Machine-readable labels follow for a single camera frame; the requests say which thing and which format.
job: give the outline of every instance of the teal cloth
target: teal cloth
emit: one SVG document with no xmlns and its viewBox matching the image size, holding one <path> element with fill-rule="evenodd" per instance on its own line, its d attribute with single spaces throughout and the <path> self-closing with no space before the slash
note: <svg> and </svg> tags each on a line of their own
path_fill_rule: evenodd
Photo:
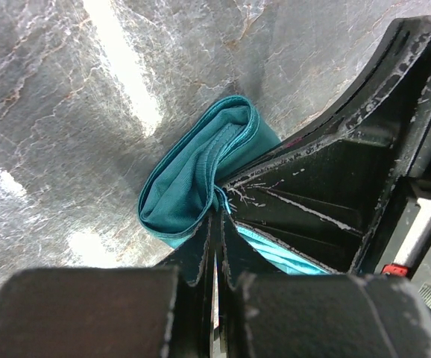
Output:
<svg viewBox="0 0 431 358">
<path fill-rule="evenodd" d="M 150 174 L 139 197 L 141 224 L 176 248 L 191 236 L 209 208 L 224 204 L 216 190 L 220 198 L 225 195 L 215 182 L 279 143 L 248 99 L 232 95 L 216 102 Z M 307 266 L 317 269 L 255 233 L 245 232 L 242 237 L 288 273 L 304 273 L 298 269 Z"/>
</svg>

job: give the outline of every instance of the table surface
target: table surface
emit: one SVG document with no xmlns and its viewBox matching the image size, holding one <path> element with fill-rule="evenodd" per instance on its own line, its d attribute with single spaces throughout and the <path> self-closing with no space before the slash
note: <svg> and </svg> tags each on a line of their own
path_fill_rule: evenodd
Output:
<svg viewBox="0 0 431 358">
<path fill-rule="evenodd" d="M 135 215 L 161 157 L 242 93 L 282 138 L 425 0 L 0 0 L 0 286 L 35 266 L 149 266 Z"/>
</svg>

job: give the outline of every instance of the gray marble surface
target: gray marble surface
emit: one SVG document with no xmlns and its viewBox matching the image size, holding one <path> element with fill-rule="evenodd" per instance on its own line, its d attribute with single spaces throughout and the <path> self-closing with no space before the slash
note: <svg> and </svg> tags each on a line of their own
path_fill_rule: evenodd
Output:
<svg viewBox="0 0 431 358">
<path fill-rule="evenodd" d="M 157 161 L 239 92 L 286 137 L 419 0 L 0 0 L 0 285 L 34 266 L 147 266 Z"/>
</svg>

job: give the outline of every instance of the folded cloth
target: folded cloth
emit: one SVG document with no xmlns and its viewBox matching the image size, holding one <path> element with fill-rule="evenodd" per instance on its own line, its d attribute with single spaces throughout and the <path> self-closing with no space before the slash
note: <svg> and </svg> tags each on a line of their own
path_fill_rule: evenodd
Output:
<svg viewBox="0 0 431 358">
<path fill-rule="evenodd" d="M 215 182 L 279 143 L 248 99 L 232 95 L 216 102 L 149 176 L 139 197 L 141 224 L 176 248 L 191 236 L 211 206 L 218 208 L 216 190 L 221 190 Z M 251 244 L 254 241 L 250 235 L 242 237 Z M 279 257 L 284 263 L 297 261 L 297 255 L 275 244 L 266 245 L 260 239 L 255 244 L 262 255 L 263 248 L 268 249 L 266 258 L 272 263 Z"/>
</svg>

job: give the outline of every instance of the red plastic piece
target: red plastic piece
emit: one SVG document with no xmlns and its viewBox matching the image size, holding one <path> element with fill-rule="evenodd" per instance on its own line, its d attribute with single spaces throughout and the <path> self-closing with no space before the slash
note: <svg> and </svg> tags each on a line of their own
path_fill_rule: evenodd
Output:
<svg viewBox="0 0 431 358">
<path fill-rule="evenodd" d="M 397 276 L 405 277 L 408 274 L 409 269 L 402 265 L 396 265 L 395 263 L 391 263 L 383 267 L 382 274 L 396 274 Z"/>
</svg>

